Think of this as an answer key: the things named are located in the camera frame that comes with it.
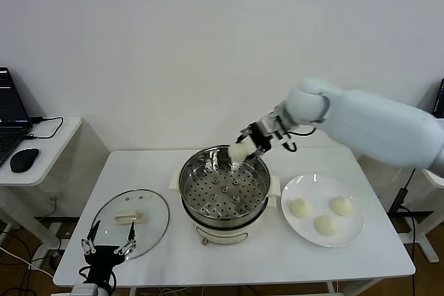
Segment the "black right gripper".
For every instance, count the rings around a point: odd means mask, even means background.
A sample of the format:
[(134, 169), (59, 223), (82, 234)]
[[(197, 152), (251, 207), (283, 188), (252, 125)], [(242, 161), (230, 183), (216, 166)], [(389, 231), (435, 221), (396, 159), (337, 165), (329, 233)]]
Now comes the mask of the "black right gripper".
[(284, 139), (284, 135), (282, 119), (276, 113), (271, 112), (241, 130), (237, 137), (237, 143), (248, 139), (254, 144), (256, 150), (248, 155), (248, 161), (250, 161), (263, 157), (272, 148), (271, 141), (281, 141)]

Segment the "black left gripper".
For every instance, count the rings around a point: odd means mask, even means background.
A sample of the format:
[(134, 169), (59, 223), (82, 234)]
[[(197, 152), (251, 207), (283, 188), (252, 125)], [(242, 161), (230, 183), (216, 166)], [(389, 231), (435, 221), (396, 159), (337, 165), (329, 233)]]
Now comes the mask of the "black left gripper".
[(89, 266), (86, 282), (99, 285), (108, 284), (110, 279), (113, 279), (113, 282), (116, 283), (114, 267), (121, 263), (121, 256), (129, 257), (137, 247), (135, 223), (132, 222), (127, 241), (121, 247), (118, 245), (97, 245), (94, 247), (94, 239), (100, 223), (101, 221), (97, 220), (89, 229), (86, 238), (80, 240), (85, 261)]

